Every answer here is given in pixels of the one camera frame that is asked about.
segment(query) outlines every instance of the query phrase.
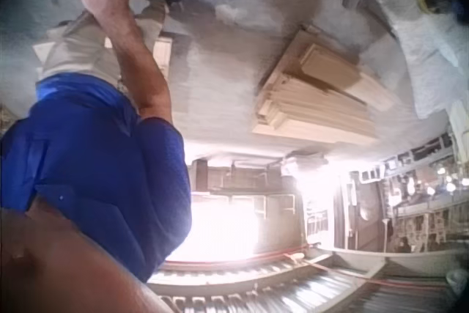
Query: khaki pants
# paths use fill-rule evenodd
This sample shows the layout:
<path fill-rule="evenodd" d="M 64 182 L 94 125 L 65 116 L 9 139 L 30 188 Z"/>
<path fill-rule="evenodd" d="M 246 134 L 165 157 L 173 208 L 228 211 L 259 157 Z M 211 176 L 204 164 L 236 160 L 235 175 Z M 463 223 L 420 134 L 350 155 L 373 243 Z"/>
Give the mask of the khaki pants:
<path fill-rule="evenodd" d="M 152 0 L 136 16 L 146 47 L 153 53 L 168 12 L 164 0 Z M 53 47 L 40 72 L 40 80 L 58 73 L 86 73 L 109 82 L 125 92 L 120 78 L 119 63 L 112 48 L 105 47 L 106 34 L 89 13 L 67 26 L 50 30 Z"/>

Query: blue shirt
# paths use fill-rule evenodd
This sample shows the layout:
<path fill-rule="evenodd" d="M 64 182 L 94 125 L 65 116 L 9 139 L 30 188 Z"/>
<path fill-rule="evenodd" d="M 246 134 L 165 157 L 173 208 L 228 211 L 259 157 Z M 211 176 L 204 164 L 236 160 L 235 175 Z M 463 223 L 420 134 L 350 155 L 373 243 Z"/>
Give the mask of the blue shirt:
<path fill-rule="evenodd" d="M 1 140 L 1 206 L 41 195 L 146 281 L 191 228 L 181 135 L 93 76 L 52 76 L 37 95 Z"/>

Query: concrete floor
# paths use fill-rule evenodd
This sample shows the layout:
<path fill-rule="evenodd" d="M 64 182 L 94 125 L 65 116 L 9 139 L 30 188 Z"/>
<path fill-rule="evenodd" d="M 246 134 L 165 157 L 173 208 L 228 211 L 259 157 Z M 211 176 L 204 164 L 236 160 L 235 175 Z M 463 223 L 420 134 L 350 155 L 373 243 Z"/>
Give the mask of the concrete floor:
<path fill-rule="evenodd" d="M 131 0 L 140 10 L 144 0 Z M 32 44 L 58 22 L 76 17 L 80 0 L 1 0 L 0 99 L 25 116 L 35 100 Z M 372 115 L 381 141 L 371 147 L 312 144 L 254 135 L 258 83 L 301 24 L 338 40 L 377 72 L 401 99 Z M 170 90 L 174 121 L 186 140 L 188 160 L 224 151 L 280 157 L 296 149 L 329 151 L 334 160 L 375 160 L 415 147 L 442 133 L 446 113 L 419 120 L 399 44 L 368 7 L 345 10 L 341 0 L 186 0 L 166 22 L 174 38 Z"/>

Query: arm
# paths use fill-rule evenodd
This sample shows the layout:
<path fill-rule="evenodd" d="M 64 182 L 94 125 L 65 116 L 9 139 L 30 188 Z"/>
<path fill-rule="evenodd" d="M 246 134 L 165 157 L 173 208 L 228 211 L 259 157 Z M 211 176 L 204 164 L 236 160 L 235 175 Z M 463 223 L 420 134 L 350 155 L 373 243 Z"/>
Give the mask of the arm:
<path fill-rule="evenodd" d="M 82 0 L 112 41 L 129 93 L 142 117 L 172 123 L 166 80 L 147 49 L 129 8 L 129 0 Z"/>

